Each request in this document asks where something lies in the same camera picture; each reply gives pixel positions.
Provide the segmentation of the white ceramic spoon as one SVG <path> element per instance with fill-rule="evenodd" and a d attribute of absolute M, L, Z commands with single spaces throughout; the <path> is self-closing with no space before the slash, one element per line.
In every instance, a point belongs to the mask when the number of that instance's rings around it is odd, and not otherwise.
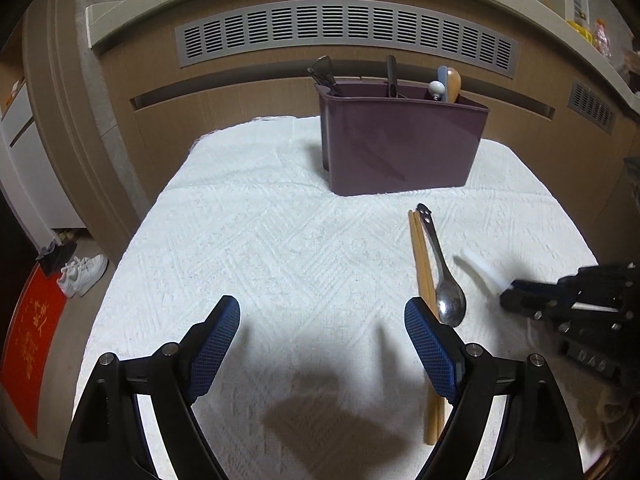
<path fill-rule="evenodd" d="M 458 258 L 468 266 L 486 285 L 486 287 L 496 295 L 502 294 L 512 287 L 512 282 L 486 259 L 481 257 L 471 249 L 463 247 Z"/>

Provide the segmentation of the small steel spoon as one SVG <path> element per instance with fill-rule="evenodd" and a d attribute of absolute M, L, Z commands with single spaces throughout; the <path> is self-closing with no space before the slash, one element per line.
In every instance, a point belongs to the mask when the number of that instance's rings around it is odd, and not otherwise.
<path fill-rule="evenodd" d="M 435 292 L 439 321 L 442 322 L 442 324 L 457 327 L 462 323 L 466 313 L 465 294 L 447 266 L 442 248 L 440 247 L 432 212 L 422 203 L 416 205 L 416 211 L 420 216 L 424 230 L 433 247 L 438 267 L 439 281 L 436 285 Z"/>

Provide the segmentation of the white round-end utensil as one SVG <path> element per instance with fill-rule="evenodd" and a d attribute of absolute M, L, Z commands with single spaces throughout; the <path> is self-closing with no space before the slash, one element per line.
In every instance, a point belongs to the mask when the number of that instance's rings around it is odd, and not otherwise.
<path fill-rule="evenodd" d="M 428 84 L 427 91 L 434 101 L 442 101 L 446 99 L 446 86 L 439 80 L 432 80 Z"/>

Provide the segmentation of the brown wooden spoon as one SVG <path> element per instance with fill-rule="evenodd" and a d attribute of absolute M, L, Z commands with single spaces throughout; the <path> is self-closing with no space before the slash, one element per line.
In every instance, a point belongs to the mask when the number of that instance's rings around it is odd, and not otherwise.
<path fill-rule="evenodd" d="M 457 101 L 461 90 L 461 76 L 459 72 L 453 68 L 447 68 L 447 102 L 454 103 Z"/>

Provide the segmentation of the black utensils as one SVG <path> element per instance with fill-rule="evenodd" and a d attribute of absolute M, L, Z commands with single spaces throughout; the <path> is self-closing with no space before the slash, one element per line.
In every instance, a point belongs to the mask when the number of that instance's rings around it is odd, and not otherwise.
<path fill-rule="evenodd" d="M 333 63 L 329 55 L 322 55 L 312 62 L 311 66 L 307 68 L 307 73 L 316 84 L 329 89 L 331 96 L 344 96 L 334 77 Z"/>

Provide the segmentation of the white sneaker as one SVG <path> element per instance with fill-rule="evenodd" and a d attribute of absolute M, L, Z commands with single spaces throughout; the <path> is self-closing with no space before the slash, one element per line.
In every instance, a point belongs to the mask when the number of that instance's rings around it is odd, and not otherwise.
<path fill-rule="evenodd" d="M 93 286 L 103 278 L 108 267 L 106 255 L 78 258 L 73 257 L 61 269 L 61 275 L 56 280 L 58 288 L 67 298 L 84 296 Z"/>

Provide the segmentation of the small grey vent grille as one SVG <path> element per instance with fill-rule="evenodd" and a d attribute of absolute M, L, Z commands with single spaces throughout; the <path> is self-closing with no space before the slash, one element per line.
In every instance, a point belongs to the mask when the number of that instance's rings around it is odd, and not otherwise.
<path fill-rule="evenodd" d="M 612 132 L 616 119 L 614 110 L 596 92 L 577 79 L 570 88 L 567 107 L 604 132 Z"/>

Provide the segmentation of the white textured cloth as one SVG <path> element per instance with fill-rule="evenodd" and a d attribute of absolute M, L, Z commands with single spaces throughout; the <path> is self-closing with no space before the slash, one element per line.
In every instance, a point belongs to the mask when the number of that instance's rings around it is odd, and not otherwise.
<path fill-rule="evenodd" d="M 460 337 L 503 358 L 545 356 L 592 465 L 603 450 L 598 385 L 558 357 L 542 327 L 504 312 L 461 261 L 470 250 L 508 278 L 541 282 L 594 261 L 547 188 L 491 141 L 462 188 L 341 197 L 322 168 L 317 118 L 203 136 L 120 259 L 79 381 L 104 352 L 136 358 L 181 339 L 230 295 L 240 328 L 194 404 L 230 478 L 414 478 L 430 454 L 426 378 L 404 324 L 417 204 L 431 209 L 465 292 Z"/>

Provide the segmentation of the purple plastic utensil holder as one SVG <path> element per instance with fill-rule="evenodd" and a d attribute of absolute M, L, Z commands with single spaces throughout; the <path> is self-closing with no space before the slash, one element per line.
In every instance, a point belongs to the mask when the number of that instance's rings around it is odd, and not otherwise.
<path fill-rule="evenodd" d="M 341 96 L 319 95 L 323 168 L 341 196 L 458 188 L 468 180 L 489 108 L 460 96 L 425 97 L 426 88 L 401 84 L 386 96 L 382 80 L 338 83 Z"/>

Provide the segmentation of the orange drink bottle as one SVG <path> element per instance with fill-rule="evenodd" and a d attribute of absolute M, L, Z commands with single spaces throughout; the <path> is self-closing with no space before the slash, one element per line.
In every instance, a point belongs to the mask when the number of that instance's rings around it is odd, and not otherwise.
<path fill-rule="evenodd" d="M 610 38 L 608 38 L 605 21 L 600 20 L 600 18 L 596 19 L 596 24 L 594 25 L 593 44 L 607 60 L 612 60 Z"/>

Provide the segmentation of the grey ventilation grille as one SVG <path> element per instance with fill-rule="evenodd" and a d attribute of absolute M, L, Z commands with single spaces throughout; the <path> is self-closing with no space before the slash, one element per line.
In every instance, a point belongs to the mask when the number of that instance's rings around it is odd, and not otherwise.
<path fill-rule="evenodd" d="M 179 65 L 308 46 L 357 46 L 448 58 L 512 78 L 518 42 L 451 14 L 378 0 L 288 0 L 175 28 Z"/>

